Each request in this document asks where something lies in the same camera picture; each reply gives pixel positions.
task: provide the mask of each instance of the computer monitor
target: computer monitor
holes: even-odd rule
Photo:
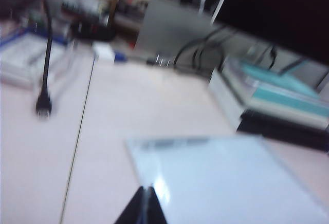
[[[329,0],[224,0],[217,20],[329,65]]]

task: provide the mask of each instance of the desk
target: desk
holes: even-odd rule
[[[113,223],[119,216],[139,187],[127,138],[231,134],[207,81],[137,63],[95,63],[64,223]],[[269,143],[329,205],[329,157]]]
[[[35,114],[37,93],[1,84],[3,224],[59,223],[93,63],[90,52],[78,59],[68,81],[49,88],[49,120]]]
[[[38,135],[37,121],[25,128],[31,113],[22,118],[35,97],[2,87],[3,223],[58,223],[91,69],[91,60],[86,62],[59,103],[58,116],[66,118],[53,116],[44,125],[48,143]],[[231,134],[207,81],[138,63],[96,62],[63,223],[113,223],[120,215],[139,186],[126,138]],[[290,144],[269,144],[329,206],[329,157]]]

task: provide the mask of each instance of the stack of books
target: stack of books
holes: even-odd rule
[[[228,57],[209,87],[237,130],[329,151],[329,103],[294,76]]]

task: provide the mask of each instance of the black cable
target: black cable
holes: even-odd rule
[[[219,50],[222,58],[221,58],[221,61],[219,63],[219,66],[218,66],[218,69],[221,69],[222,68],[222,65],[224,63],[224,59],[225,59],[225,54],[224,54],[224,49],[222,47],[222,44],[229,40],[230,38],[232,38],[235,34],[236,34],[237,31],[233,32],[232,34],[229,34],[227,35],[226,37],[224,37],[223,39],[221,39],[219,42],[214,42],[212,44],[205,44],[203,49],[200,51],[200,54],[199,54],[199,65],[198,65],[198,69],[201,69],[202,66],[201,66],[201,63],[202,63],[202,55],[205,51],[205,49],[207,48],[210,48],[210,49],[216,49],[217,51]]]
[[[36,101],[35,111],[38,115],[48,117],[51,113],[51,100],[47,90],[47,81],[48,81],[51,42],[52,42],[52,26],[51,26],[51,16],[50,16],[47,0],[44,0],[44,8],[48,22],[48,40],[47,40],[45,65],[43,69],[42,87],[38,100]]]
[[[50,15],[47,0],[44,0],[44,7],[45,7],[46,15],[47,15],[48,39],[47,39],[45,65],[44,65],[44,69],[43,69],[42,91],[47,91],[49,60],[50,60],[50,51],[51,51],[51,43],[52,43],[52,24],[51,24],[52,21],[51,21],[51,15]]]
[[[266,52],[267,52],[270,48],[271,48],[271,46],[268,46],[268,47],[262,52],[262,54],[258,57],[258,59],[257,59],[256,62],[255,62],[256,65],[259,65],[259,64],[263,61]]]
[[[296,67],[296,66],[300,65],[301,63],[303,63],[305,60],[306,60],[305,57],[300,57],[295,62],[292,62],[291,64],[289,64],[289,65],[285,66],[284,68],[282,68],[279,71],[279,75],[283,75],[283,74],[287,73],[288,71],[290,71],[294,67]]]
[[[268,67],[268,70],[271,70],[273,65],[275,64],[276,62],[276,58],[278,56],[278,53],[277,53],[277,49],[275,46],[272,47],[271,51],[270,51],[270,56],[272,58],[272,63],[270,64],[270,66]]]
[[[174,66],[177,64],[177,61],[180,57],[180,55],[187,49],[194,47],[195,45],[201,43],[201,42],[206,42],[208,39],[210,39],[213,35],[215,35],[216,33],[220,32],[225,26],[221,26],[217,29],[215,29],[214,31],[210,32],[207,36],[205,36],[204,38],[199,38],[199,39],[194,39],[188,43],[186,43],[177,53],[175,59],[174,59]]]
[[[177,64],[177,61],[178,61],[180,55],[181,55],[186,49],[191,48],[191,47],[193,47],[193,46],[195,46],[195,45],[197,45],[197,44],[199,44],[200,42],[203,42],[203,41],[204,41],[204,39],[201,38],[201,39],[195,39],[195,40],[192,40],[192,41],[186,43],[186,44],[185,44],[185,45],[179,50],[179,52],[177,53],[177,55],[176,55],[176,57],[175,57],[175,59],[174,59],[174,63],[173,63],[174,66]]]

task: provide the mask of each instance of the teal notebook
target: teal notebook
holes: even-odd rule
[[[246,75],[251,76],[256,80],[291,90],[316,100],[320,99],[319,95],[313,89],[288,73],[278,75],[275,72],[253,66],[245,62],[242,63],[242,71]],[[258,87],[258,89],[253,94],[253,97],[299,109],[308,113],[329,117],[329,106],[319,105],[316,103],[296,99],[293,96],[290,97],[284,94],[280,94],[276,91],[271,91],[271,89],[266,88],[266,86]]]

